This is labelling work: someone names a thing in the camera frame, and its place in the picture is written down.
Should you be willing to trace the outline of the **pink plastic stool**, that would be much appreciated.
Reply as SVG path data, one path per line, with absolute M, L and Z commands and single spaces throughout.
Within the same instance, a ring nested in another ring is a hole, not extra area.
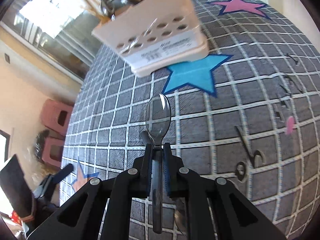
M 47 99 L 40 113 L 40 122 L 50 132 L 58 135 L 57 138 L 49 136 L 45 139 L 42 161 L 45 163 L 61 167 L 62 149 L 65 143 L 68 124 L 71 118 L 73 107 L 65 103 Z

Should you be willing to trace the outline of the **grey checkered tablecloth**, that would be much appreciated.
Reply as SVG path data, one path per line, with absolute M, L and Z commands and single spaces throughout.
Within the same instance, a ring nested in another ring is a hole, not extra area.
M 138 78 L 101 46 L 76 99 L 62 164 L 60 203 L 88 176 L 116 177 L 144 153 L 150 98 L 165 93 L 165 142 L 199 175 L 225 177 L 288 239 L 319 207 L 319 52 L 284 15 L 260 0 L 194 0 L 216 60 L 180 75 Z

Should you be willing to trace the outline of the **glass sliding door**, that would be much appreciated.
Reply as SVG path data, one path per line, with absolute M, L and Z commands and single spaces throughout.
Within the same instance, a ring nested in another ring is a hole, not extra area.
M 99 20 L 89 9 L 99 0 L 12 0 L 1 27 L 76 81 L 83 81 L 101 43 L 92 36 Z

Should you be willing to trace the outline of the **beige plastic utensil holder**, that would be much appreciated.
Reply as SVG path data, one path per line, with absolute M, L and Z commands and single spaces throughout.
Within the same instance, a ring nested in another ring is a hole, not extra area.
M 192 0 L 143 0 L 95 27 L 92 35 L 113 49 L 137 77 L 209 54 Z

